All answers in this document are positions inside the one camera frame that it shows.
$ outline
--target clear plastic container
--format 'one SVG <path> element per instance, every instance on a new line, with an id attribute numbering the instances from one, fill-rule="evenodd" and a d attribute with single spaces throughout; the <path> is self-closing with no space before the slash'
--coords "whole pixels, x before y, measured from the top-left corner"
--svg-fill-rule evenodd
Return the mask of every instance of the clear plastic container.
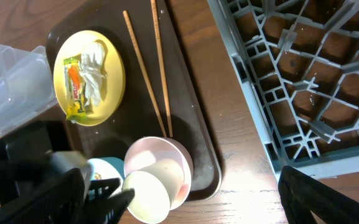
<path id="1" fill-rule="evenodd" d="M 0 44 L 0 137 L 56 103 L 45 47 L 26 52 Z"/>

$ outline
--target table surface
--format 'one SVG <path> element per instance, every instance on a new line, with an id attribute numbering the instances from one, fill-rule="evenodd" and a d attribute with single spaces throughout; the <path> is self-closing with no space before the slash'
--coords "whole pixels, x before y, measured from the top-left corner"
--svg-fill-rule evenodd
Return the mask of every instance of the table surface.
<path id="1" fill-rule="evenodd" d="M 85 0 L 0 0 L 0 43 L 32 50 Z M 225 46 L 205 0 L 169 0 L 171 18 L 223 170 L 221 189 L 186 203 L 164 223 L 287 223 L 277 183 L 263 151 Z M 54 108 L 51 118 L 61 118 Z M 321 180 L 359 202 L 359 173 Z M 126 212 L 120 223 L 139 223 Z"/>

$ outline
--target dish rack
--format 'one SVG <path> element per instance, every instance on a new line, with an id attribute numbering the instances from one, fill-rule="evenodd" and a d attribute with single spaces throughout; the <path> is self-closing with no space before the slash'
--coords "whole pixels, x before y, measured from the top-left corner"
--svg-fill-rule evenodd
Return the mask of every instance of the dish rack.
<path id="1" fill-rule="evenodd" d="M 359 172 L 359 1 L 208 3 L 276 179 Z"/>

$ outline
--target yellow plate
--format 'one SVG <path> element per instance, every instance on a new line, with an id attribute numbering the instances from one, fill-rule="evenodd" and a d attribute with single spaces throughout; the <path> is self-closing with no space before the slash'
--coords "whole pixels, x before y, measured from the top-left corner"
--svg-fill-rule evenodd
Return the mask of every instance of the yellow plate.
<path id="1" fill-rule="evenodd" d="M 99 106 L 91 106 L 87 112 L 87 119 L 77 122 L 84 126 L 98 125 L 113 114 L 124 95 L 125 71 L 123 61 L 113 44 L 102 34 L 84 30 L 69 37 L 60 48 L 57 54 L 54 68 L 54 87 L 60 107 L 67 114 L 65 74 L 63 60 L 81 54 L 85 47 L 92 42 L 103 44 L 106 51 L 106 58 L 102 66 L 103 79 L 101 87 L 101 101 Z"/>

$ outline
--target wooden chopsticks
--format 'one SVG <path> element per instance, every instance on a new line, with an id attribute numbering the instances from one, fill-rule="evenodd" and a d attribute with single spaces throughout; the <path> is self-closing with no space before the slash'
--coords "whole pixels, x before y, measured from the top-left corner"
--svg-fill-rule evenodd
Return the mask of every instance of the wooden chopsticks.
<path id="1" fill-rule="evenodd" d="M 152 12 L 153 12 L 154 32 L 156 33 L 157 54 L 159 56 L 162 92 L 164 94 L 164 103 L 166 104 L 169 136 L 172 137 L 171 110 L 169 108 L 167 79 L 166 79 L 166 71 L 164 69 L 164 58 L 162 56 L 161 36 L 160 36 L 159 20 L 157 15 L 156 0 L 151 0 L 151 4 L 152 4 Z"/>
<path id="2" fill-rule="evenodd" d="M 164 103 L 166 106 L 166 113 L 167 113 L 168 130 L 169 130 L 169 136 L 172 137 L 173 134 L 172 134 L 172 123 L 171 123 L 171 111 L 170 111 L 170 106 L 169 106 L 167 79 L 166 79 L 166 71 L 164 69 L 164 58 L 163 58 L 163 54 L 162 54 L 161 35 L 160 35 L 159 20 L 158 20 L 158 15 L 157 15 L 156 0 L 151 0 L 151 5 L 152 5 L 152 13 L 153 13 L 154 32 L 156 35 L 157 54 L 159 57 L 162 92 L 164 94 Z M 154 96 L 154 92 L 153 92 L 152 86 L 150 84 L 149 77 L 146 72 L 146 68 L 144 66 L 141 51 L 139 49 L 134 30 L 132 28 L 131 20 L 129 19 L 127 11 L 123 11 L 123 14 L 124 14 L 124 18 L 125 18 L 125 22 L 126 22 L 128 31 L 129 31 L 129 35 L 131 36 L 131 40 L 132 40 L 132 43 L 135 48 L 136 57 L 138 58 L 139 65 L 141 66 L 141 70 L 142 70 L 144 81 L 146 82 L 147 90 L 150 94 L 150 98 L 153 103 L 154 111 L 156 112 L 157 118 L 159 120 L 162 133 L 163 133 L 164 137 L 167 137 L 166 130 L 164 128 L 164 124 L 161 120 L 161 114 L 159 111 L 159 107 L 157 105 L 156 97 Z"/>
<path id="3" fill-rule="evenodd" d="M 147 90 L 148 90 L 150 98 L 152 100 L 154 111 L 156 112 L 157 119 L 159 120 L 159 123 L 160 123 L 161 131 L 162 131 L 164 137 L 167 137 L 166 129 L 164 128 L 164 124 L 162 123 L 162 120 L 161 120 L 160 110 L 157 105 L 156 97 L 154 96 L 154 93 L 153 93 L 152 85 L 150 84 L 149 76 L 147 75 L 147 72 L 146 72 L 146 67 L 144 66 L 141 51 L 139 49 L 134 30 L 132 28 L 131 21 L 129 20 L 128 12 L 125 10 L 123 12 L 123 14 L 124 14 L 124 18 L 125 18 L 125 23 L 127 24 L 129 35 L 131 36 L 132 44 L 134 45 L 134 48 L 135 48 L 136 57 L 138 58 L 139 65 L 141 66 L 143 79 L 146 82 Z"/>

